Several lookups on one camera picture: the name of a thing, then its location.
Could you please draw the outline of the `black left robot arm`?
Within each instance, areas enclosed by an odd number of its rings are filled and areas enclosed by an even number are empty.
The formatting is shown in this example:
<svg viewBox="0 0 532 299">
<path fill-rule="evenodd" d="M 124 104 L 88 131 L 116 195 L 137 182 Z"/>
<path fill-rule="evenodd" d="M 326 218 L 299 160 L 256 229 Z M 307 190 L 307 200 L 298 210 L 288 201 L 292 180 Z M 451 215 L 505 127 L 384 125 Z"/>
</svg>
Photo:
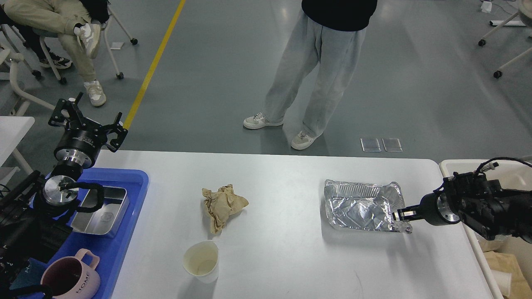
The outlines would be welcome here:
<svg viewBox="0 0 532 299">
<path fill-rule="evenodd" d="M 64 127 L 54 150 L 57 164 L 50 175 L 45 177 L 34 171 L 1 199 L 2 299 L 35 293 L 51 299 L 51 287 L 42 283 L 11 286 L 30 259 L 48 262 L 59 251 L 73 231 L 68 221 L 74 213 L 103 208 L 104 187 L 79 178 L 85 169 L 95 165 L 102 146 L 118 151 L 128 130 L 122 125 L 122 113 L 108 125 L 84 117 L 78 107 L 81 98 L 79 93 L 76 98 L 58 100 L 48 121 L 50 126 Z"/>
</svg>

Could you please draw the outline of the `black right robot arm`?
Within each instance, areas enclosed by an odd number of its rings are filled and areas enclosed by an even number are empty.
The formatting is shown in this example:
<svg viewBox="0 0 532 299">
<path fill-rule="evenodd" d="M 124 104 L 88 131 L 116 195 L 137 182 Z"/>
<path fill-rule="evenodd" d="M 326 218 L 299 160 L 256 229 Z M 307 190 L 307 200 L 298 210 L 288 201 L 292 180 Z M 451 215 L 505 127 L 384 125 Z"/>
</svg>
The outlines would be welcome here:
<svg viewBox="0 0 532 299">
<path fill-rule="evenodd" d="M 515 161 L 530 167 L 527 161 L 511 157 L 494 157 L 481 163 L 473 172 L 443 178 L 432 193 L 419 204 L 393 213 L 394 220 L 425 220 L 434 226 L 464 223 L 486 240 L 496 236 L 532 238 L 531 191 L 504 189 L 499 180 L 488 180 L 486 172 L 498 161 Z"/>
</svg>

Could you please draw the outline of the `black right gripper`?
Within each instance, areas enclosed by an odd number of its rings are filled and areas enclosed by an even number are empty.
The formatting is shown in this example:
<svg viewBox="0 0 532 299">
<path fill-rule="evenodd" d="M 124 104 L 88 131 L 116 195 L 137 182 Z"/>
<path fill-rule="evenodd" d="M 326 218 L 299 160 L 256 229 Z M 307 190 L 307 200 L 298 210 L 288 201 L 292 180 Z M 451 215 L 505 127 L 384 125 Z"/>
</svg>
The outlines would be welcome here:
<svg viewBox="0 0 532 299">
<path fill-rule="evenodd" d="M 434 226 L 454 225 L 460 222 L 460 216 L 451 209 L 444 193 L 424 195 L 419 206 L 399 208 L 392 213 L 394 221 L 414 221 L 424 219 Z"/>
</svg>

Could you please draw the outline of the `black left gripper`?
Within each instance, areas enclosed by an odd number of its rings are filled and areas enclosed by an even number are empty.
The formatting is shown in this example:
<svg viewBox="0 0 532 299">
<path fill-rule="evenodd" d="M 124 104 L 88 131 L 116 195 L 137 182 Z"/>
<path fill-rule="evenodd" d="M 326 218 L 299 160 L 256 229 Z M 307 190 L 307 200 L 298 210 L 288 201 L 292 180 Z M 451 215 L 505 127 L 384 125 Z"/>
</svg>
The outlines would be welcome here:
<svg viewBox="0 0 532 299">
<path fill-rule="evenodd" d="M 65 131 L 54 150 L 55 159 L 72 161 L 81 165 L 83 169 L 88 169 L 95 165 L 103 145 L 108 150 L 117 152 L 128 130 L 122 125 L 122 112 L 118 112 L 112 124 L 99 127 L 99 138 L 89 132 L 88 120 L 78 107 L 82 96 L 83 93 L 80 92 L 75 98 L 59 99 L 48 120 L 48 125 L 63 127 Z"/>
</svg>

